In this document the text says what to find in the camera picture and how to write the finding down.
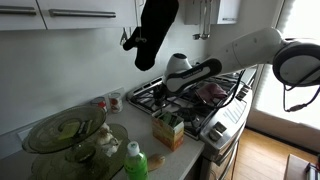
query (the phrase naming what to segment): window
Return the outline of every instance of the window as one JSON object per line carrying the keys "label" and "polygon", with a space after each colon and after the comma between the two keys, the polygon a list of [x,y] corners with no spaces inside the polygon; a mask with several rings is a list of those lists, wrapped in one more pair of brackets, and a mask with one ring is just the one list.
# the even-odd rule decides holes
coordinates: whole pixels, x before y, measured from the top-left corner
{"label": "window", "polygon": [[[285,38],[315,38],[320,40],[320,1],[319,0],[286,0],[281,12],[277,29]],[[286,106],[308,102],[318,86],[295,88],[286,93]],[[271,65],[265,65],[253,108],[289,121],[307,124],[320,129],[320,97],[308,107],[287,113],[283,110],[283,85],[275,78]]]}

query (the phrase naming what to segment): white countertop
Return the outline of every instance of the white countertop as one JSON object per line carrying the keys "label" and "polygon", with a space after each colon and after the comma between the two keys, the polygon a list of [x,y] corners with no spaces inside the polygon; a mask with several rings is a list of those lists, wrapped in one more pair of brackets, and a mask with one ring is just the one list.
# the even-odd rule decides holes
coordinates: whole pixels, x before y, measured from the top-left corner
{"label": "white countertop", "polygon": [[[154,153],[163,154],[166,158],[165,164],[155,171],[149,173],[149,178],[177,180],[184,179],[192,165],[200,156],[204,143],[195,141],[184,135],[184,142],[176,151],[172,152],[164,144],[152,135],[151,116],[133,107],[127,102],[123,103],[124,109],[119,114],[109,114],[107,123],[117,123],[124,126],[131,141],[137,141],[140,149],[147,156]],[[27,179],[31,174],[31,165],[36,155],[19,151],[0,161],[1,180]],[[126,179],[124,169],[115,177],[115,180]]]}

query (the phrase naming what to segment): robotic arm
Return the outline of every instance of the robotic arm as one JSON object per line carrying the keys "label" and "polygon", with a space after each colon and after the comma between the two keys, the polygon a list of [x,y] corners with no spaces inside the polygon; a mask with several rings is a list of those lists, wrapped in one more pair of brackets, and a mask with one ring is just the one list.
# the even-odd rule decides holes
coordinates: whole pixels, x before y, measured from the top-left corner
{"label": "robotic arm", "polygon": [[187,57],[174,54],[167,65],[162,88],[157,94],[177,94],[187,86],[256,64],[272,64],[277,79],[284,85],[320,85],[320,44],[312,40],[286,40],[273,28],[242,36],[203,63],[191,67]]}

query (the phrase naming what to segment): plastic bottle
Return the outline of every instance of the plastic bottle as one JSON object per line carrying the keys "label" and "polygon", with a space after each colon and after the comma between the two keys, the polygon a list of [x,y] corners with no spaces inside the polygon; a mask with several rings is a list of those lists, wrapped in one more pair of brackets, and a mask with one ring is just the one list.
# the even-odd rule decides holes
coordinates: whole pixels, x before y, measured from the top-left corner
{"label": "plastic bottle", "polygon": [[128,153],[124,161],[124,167],[129,180],[148,179],[147,158],[140,152],[139,144],[132,141],[128,144]]}

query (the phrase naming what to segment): wooden floor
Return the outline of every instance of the wooden floor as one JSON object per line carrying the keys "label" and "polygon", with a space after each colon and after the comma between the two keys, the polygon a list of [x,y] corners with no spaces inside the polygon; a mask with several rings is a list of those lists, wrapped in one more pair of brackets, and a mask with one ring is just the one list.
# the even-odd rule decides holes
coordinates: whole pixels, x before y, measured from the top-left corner
{"label": "wooden floor", "polygon": [[316,156],[245,129],[236,159],[233,180],[282,180],[287,157],[294,154],[316,163]]}

